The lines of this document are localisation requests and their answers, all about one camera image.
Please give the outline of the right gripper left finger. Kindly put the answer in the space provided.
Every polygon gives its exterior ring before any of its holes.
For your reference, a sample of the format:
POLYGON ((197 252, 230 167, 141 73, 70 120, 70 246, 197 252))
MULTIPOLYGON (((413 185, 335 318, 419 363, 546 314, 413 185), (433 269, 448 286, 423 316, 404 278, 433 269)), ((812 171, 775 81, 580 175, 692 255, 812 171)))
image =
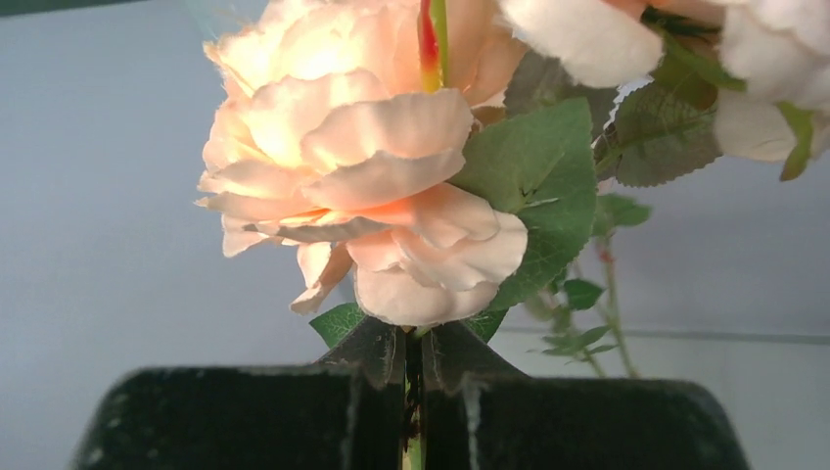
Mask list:
POLYGON ((397 469, 404 333, 362 320, 306 365, 157 367, 104 395, 74 469, 397 469))

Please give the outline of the peach rose stem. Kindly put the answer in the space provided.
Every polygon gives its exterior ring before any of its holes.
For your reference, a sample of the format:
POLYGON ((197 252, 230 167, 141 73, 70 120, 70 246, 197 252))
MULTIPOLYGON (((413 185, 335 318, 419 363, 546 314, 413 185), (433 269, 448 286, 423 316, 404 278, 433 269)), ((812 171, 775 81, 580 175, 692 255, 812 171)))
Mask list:
POLYGON ((227 257, 294 247, 316 311, 346 277, 367 316, 433 328, 505 310, 576 258, 590 143, 616 91, 524 85, 497 1, 271 1, 204 45, 226 92, 202 207, 227 257))

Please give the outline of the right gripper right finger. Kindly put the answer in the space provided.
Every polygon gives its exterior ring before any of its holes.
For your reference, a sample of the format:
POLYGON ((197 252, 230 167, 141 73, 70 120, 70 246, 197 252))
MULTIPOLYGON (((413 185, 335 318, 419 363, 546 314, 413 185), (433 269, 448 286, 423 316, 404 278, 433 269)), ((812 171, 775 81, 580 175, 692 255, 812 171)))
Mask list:
POLYGON ((745 469, 714 396, 686 381, 533 378, 460 322, 421 342, 429 469, 745 469))

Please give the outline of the white rose stem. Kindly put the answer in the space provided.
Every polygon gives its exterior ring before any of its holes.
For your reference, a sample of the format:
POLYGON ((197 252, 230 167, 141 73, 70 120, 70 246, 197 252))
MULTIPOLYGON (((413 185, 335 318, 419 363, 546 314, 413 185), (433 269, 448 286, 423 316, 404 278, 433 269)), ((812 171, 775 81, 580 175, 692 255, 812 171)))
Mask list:
POLYGON ((560 85, 604 101, 621 93, 594 141, 599 180, 591 243, 600 284, 576 262, 531 297, 551 317, 546 353, 606 371, 617 352, 637 375, 622 329, 618 230, 650 209, 609 186, 654 187, 719 157, 780 165, 792 181, 829 150, 829 5, 825 1, 505 1, 507 22, 560 85))

